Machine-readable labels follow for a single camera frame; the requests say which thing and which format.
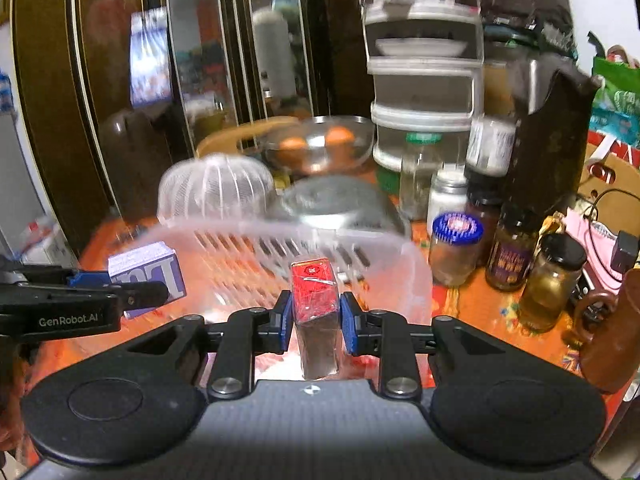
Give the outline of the blue-lid glass jar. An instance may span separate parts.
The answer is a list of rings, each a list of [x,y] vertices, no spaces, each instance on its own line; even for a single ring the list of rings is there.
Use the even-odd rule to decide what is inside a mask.
[[[445,212],[434,219],[428,262],[436,282],[447,287],[463,285],[476,269],[482,222],[465,212]]]

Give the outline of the clear plastic basket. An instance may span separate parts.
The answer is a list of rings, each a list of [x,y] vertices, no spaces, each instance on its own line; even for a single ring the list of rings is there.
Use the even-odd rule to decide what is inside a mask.
[[[398,234],[320,230],[262,220],[184,220],[158,224],[108,270],[127,282],[164,281],[170,305],[163,315],[200,314],[224,322],[242,309],[273,307],[284,290],[308,300],[303,316],[326,310],[317,294],[334,286],[365,311],[431,319],[432,274],[423,252]]]

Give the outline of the amber liquid glass jar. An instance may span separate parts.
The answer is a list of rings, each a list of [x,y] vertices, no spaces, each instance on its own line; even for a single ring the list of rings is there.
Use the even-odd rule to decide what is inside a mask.
[[[570,234],[555,232],[541,237],[518,303],[518,322],[533,333],[552,330],[586,261],[585,248]]]

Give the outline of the tiered white food rack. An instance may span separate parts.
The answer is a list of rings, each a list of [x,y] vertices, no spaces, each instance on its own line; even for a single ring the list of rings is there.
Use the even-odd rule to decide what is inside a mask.
[[[360,0],[373,78],[374,160],[397,171],[410,132],[438,134],[450,164],[463,162],[483,109],[480,0]]]

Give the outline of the white-label dark bottle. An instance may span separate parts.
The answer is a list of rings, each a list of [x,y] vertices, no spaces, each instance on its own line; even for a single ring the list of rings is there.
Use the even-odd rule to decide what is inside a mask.
[[[515,133],[516,125],[510,117],[483,115],[472,119],[464,167],[470,191],[503,199]]]

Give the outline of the dark red-topped box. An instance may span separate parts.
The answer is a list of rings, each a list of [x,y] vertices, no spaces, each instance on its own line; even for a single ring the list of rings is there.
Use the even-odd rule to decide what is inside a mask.
[[[338,372],[341,350],[337,281],[327,258],[290,266],[293,315],[300,362],[307,380]]]

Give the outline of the blue calendar poster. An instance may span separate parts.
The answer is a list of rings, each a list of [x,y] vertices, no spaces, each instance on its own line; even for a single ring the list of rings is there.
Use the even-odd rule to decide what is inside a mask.
[[[171,100],[167,29],[163,6],[131,15],[129,88],[133,108]]]

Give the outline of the brown ceramic mug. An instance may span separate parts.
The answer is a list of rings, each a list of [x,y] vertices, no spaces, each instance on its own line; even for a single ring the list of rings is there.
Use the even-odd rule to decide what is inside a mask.
[[[620,391],[639,367],[639,273],[629,270],[617,294],[593,290],[575,308],[574,331],[582,342],[580,371],[603,393]],[[582,314],[598,302],[608,308],[608,315],[590,332]]]

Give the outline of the purple-label dark jar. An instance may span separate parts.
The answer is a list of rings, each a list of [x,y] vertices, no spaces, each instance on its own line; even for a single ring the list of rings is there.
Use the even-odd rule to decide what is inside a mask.
[[[541,225],[541,218],[529,209],[512,203],[502,207],[485,270],[491,287],[514,292],[523,286]]]

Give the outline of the black fabric bag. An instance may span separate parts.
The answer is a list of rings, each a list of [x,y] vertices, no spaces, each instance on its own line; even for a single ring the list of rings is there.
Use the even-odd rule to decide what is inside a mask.
[[[480,0],[485,41],[578,58],[570,0]]]

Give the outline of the dark brown thermos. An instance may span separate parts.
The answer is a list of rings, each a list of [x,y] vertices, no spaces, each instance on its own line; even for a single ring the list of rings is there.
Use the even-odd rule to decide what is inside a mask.
[[[100,125],[98,138],[122,218],[132,223],[154,216],[160,179],[172,165],[165,133],[140,110],[122,110]]]

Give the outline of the dark wooden wardrobe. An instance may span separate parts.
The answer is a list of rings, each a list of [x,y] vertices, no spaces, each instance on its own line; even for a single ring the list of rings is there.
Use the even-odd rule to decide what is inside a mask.
[[[133,108],[131,15],[161,6],[172,97]],[[216,130],[362,115],[372,96],[358,0],[12,0],[11,39],[30,148],[73,252],[120,214],[98,138],[112,115],[148,115],[174,163]]]

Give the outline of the white mesh food cover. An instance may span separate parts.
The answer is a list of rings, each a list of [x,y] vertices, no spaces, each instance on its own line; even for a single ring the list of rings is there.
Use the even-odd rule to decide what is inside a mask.
[[[276,196],[273,177],[258,160],[213,154],[171,166],[160,179],[156,218],[249,219],[262,217]]]

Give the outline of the grey upturned metal bowl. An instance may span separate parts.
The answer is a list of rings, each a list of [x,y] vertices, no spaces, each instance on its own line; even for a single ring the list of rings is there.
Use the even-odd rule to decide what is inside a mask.
[[[401,217],[383,191],[349,176],[299,180],[273,200],[266,217],[324,230],[380,231],[411,236],[409,221]]]

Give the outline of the purple small box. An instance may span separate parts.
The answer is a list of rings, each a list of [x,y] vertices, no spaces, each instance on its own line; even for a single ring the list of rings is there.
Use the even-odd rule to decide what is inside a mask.
[[[111,256],[107,259],[107,271],[112,283],[162,282],[168,290],[165,302],[186,296],[186,283],[177,253],[164,242],[147,244]]]

